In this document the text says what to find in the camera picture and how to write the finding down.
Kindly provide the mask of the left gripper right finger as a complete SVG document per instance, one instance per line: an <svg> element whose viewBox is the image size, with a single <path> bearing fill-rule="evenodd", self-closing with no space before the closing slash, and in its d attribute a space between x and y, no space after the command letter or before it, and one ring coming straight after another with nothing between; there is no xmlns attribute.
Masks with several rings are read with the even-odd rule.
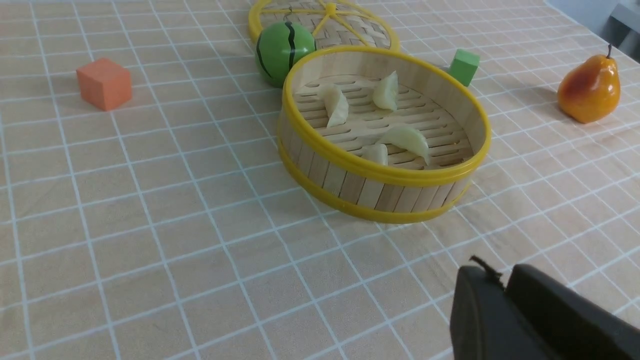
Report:
<svg viewBox="0 0 640 360"><path fill-rule="evenodd" d="M506 294L563 360L637 360L640 332L530 264L513 267Z"/></svg>

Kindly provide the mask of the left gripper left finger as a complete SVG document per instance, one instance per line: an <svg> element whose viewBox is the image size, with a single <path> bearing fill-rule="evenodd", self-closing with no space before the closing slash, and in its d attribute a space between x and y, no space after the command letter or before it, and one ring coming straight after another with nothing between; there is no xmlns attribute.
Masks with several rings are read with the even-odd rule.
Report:
<svg viewBox="0 0 640 360"><path fill-rule="evenodd" d="M506 295L502 273L476 255L460 266L449 332L455 360L560 360Z"/></svg>

